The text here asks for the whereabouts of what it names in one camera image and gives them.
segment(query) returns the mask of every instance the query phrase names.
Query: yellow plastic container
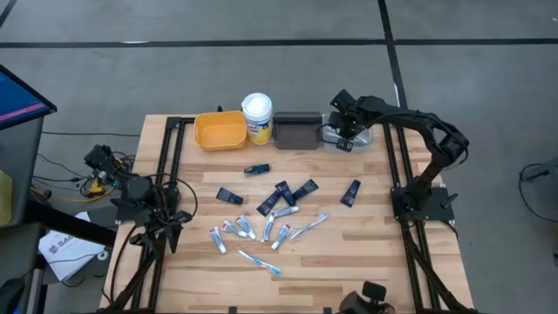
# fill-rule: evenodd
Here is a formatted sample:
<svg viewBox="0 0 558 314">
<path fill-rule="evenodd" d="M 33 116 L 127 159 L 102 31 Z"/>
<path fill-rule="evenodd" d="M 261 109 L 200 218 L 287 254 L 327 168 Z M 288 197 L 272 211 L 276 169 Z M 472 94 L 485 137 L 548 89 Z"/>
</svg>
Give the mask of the yellow plastic container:
<svg viewBox="0 0 558 314">
<path fill-rule="evenodd" d="M 195 142 L 206 151 L 241 148 L 246 143 L 246 120 L 240 111 L 202 113 L 194 121 Z"/>
</svg>

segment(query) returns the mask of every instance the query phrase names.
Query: yellow cable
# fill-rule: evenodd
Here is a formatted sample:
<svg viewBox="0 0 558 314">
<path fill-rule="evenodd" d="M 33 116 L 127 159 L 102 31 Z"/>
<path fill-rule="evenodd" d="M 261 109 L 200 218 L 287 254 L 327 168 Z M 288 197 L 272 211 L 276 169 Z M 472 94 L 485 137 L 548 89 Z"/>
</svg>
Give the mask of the yellow cable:
<svg viewBox="0 0 558 314">
<path fill-rule="evenodd" d="M 31 191 L 33 191 L 35 193 L 38 193 L 40 195 L 43 194 L 43 191 L 41 191 L 37 188 L 34 188 L 34 187 L 31 187 Z M 57 196 L 57 195 L 53 195 L 52 198 L 55 199 L 55 200 L 68 201 L 68 202 L 92 202 L 92 201 L 98 201 L 98 200 L 102 199 L 103 197 L 112 193 L 112 191 L 114 191 L 114 188 L 111 188 L 110 190 L 106 191 L 103 195 L 99 195 L 97 197 L 93 197 L 91 199 L 86 199 L 86 200 L 72 199 L 72 198 L 69 198 L 69 197 L 63 197 L 63 196 Z"/>
</svg>

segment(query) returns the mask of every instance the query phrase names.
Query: concrete floor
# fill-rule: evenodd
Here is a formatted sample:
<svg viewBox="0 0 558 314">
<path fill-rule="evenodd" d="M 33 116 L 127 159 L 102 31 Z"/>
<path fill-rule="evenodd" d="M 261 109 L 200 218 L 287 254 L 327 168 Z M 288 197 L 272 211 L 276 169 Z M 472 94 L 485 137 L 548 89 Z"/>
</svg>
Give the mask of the concrete floor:
<svg viewBox="0 0 558 314">
<path fill-rule="evenodd" d="M 552 0 L 390 0 L 388 9 L 395 38 L 558 38 Z M 373 0 L 18 0 L 0 42 L 383 35 Z M 459 193 L 459 245 L 476 307 L 555 313 L 558 228 L 527 211 L 517 179 L 523 165 L 558 156 L 558 45 L 397 50 L 409 107 L 437 113 L 471 141 L 470 160 L 444 179 Z M 328 112 L 341 88 L 395 101 L 383 46 L 0 49 L 0 62 L 58 106 L 44 120 L 49 131 L 140 133 L 145 114 L 235 109 L 254 91 L 282 111 Z M 137 139 L 45 135 L 39 151 L 87 174 L 83 156 L 96 143 L 133 154 Z M 36 174 L 67 177 L 41 161 Z M 535 210 L 558 219 L 552 187 L 545 178 L 525 193 Z M 96 210 L 105 202 L 53 204 L 91 210 L 104 222 L 113 215 Z M 86 277 L 78 288 L 51 285 L 45 312 L 94 311 L 104 279 L 93 274 L 106 267 L 88 265 L 76 275 Z"/>
</svg>

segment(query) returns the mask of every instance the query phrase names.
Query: toothpaste tube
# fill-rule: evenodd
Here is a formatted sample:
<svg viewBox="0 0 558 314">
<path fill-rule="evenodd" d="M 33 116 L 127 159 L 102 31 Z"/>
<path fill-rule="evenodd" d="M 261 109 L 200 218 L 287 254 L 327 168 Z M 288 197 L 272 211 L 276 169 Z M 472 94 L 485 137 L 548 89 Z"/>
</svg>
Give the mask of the toothpaste tube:
<svg viewBox="0 0 558 314">
<path fill-rule="evenodd" d="M 352 204 L 355 202 L 355 198 L 357 198 L 358 188 L 360 188 L 360 181 L 354 180 L 351 184 L 345 195 L 341 199 L 341 203 L 352 207 Z"/>
<path fill-rule="evenodd" d="M 300 236 L 307 233 L 310 229 L 314 228 L 318 223 L 323 222 L 324 220 L 328 219 L 328 213 L 323 212 L 320 214 L 320 218 L 316 222 L 312 222 L 311 224 L 306 225 L 306 227 L 298 230 L 292 237 L 290 237 L 291 241 L 296 241 Z"/>
<path fill-rule="evenodd" d="M 269 172 L 269 164 L 255 165 L 244 169 L 244 174 L 263 174 Z"/>
<path fill-rule="evenodd" d="M 275 190 L 272 195 L 265 200 L 262 205 L 258 206 L 256 210 L 262 214 L 264 217 L 269 214 L 271 209 L 277 204 L 279 198 L 281 197 L 281 192 Z"/>
<path fill-rule="evenodd" d="M 241 236 L 241 237 L 247 237 L 248 236 L 248 234 L 246 232 L 241 231 L 237 227 L 230 224 L 230 222 L 228 222 L 228 220 L 223 222 L 223 225 L 221 226 L 221 230 L 223 230 L 225 232 L 234 233 L 237 236 Z"/>
<path fill-rule="evenodd" d="M 271 271 L 271 273 L 272 273 L 273 275 L 276 275 L 276 276 L 280 276 L 280 275 L 281 275 L 281 270 L 280 270 L 278 267 L 275 267 L 275 266 L 273 266 L 273 265 L 271 265 L 271 264 L 265 263 L 265 262 L 262 261 L 261 259 L 256 258 L 256 257 L 253 257 L 253 256 L 250 256 L 250 255 L 248 255 L 248 254 L 242 252 L 241 250 L 239 250 L 238 253 L 239 253 L 242 257 L 245 257 L 245 258 L 249 259 L 250 261 L 252 261 L 252 262 L 254 262 L 254 263 L 256 263 L 256 264 L 258 264 L 258 265 L 260 265 L 260 266 L 262 266 L 262 267 L 264 267 L 264 268 L 269 269 L 269 271 Z"/>
<path fill-rule="evenodd" d="M 286 215 L 296 213 L 297 211 L 298 211 L 298 206 L 293 206 L 293 207 L 289 207 L 289 208 L 274 210 L 274 211 L 271 212 L 271 216 L 273 217 L 273 219 L 276 219 L 276 218 L 279 218 L 279 217 L 283 217 L 283 216 L 286 216 Z"/>
<path fill-rule="evenodd" d="M 277 191 L 281 192 L 282 197 L 285 198 L 285 201 L 289 204 L 289 206 L 295 206 L 296 201 L 293 197 L 293 194 L 290 192 L 289 185 L 286 181 L 279 182 L 276 184 Z"/>
<path fill-rule="evenodd" d="M 254 230 L 252 230 L 252 226 L 250 226 L 250 222 L 248 222 L 248 219 L 246 219 L 246 217 L 241 215 L 240 217 L 236 218 L 236 223 L 241 226 L 242 230 L 244 230 L 244 232 L 248 234 L 250 239 L 255 240 Z"/>
<path fill-rule="evenodd" d="M 225 188 L 220 188 L 215 198 L 217 200 L 228 201 L 229 203 L 233 203 L 236 205 L 242 205 L 242 203 L 244 202 L 243 198 Z"/>
<path fill-rule="evenodd" d="M 269 237 L 271 236 L 271 229 L 273 228 L 273 222 L 275 217 L 271 215 L 265 222 L 265 228 L 263 229 L 263 238 L 260 240 L 261 243 L 269 243 Z"/>
<path fill-rule="evenodd" d="M 225 248 L 225 244 L 223 244 L 223 240 L 221 239 L 221 235 L 219 234 L 219 228 L 214 227 L 213 229 L 209 230 L 209 234 L 215 240 L 217 244 L 217 248 L 222 254 L 227 253 L 227 249 Z"/>
<path fill-rule="evenodd" d="M 319 188 L 320 187 L 318 187 L 318 185 L 312 179 L 310 179 L 306 183 L 304 183 L 303 186 L 297 189 L 295 193 L 293 193 L 293 197 L 295 198 L 295 201 L 298 201 L 304 196 L 308 195 L 311 192 L 316 191 Z"/>
<path fill-rule="evenodd" d="M 290 227 L 288 224 L 285 224 L 284 226 L 282 226 L 281 228 L 281 232 L 279 232 L 279 236 L 277 237 L 277 240 L 275 242 L 273 242 L 273 244 L 271 245 L 272 249 L 277 249 L 279 247 L 279 245 L 281 245 L 281 243 L 285 242 L 285 240 L 287 240 L 287 236 L 289 236 L 290 231 L 292 231 L 292 227 Z"/>
</svg>

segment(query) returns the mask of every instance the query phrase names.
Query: black camera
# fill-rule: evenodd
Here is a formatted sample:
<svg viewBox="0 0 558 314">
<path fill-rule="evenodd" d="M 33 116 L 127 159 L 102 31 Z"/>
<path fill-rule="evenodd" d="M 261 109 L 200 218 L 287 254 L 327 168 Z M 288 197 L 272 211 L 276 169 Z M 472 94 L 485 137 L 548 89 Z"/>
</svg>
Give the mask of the black camera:
<svg viewBox="0 0 558 314">
<path fill-rule="evenodd" d="M 370 301 L 364 300 L 356 291 L 352 291 L 339 305 L 339 311 L 343 314 L 388 314 L 395 313 L 393 306 L 384 303 L 386 288 L 371 282 L 364 282 L 363 296 L 369 297 Z"/>
</svg>

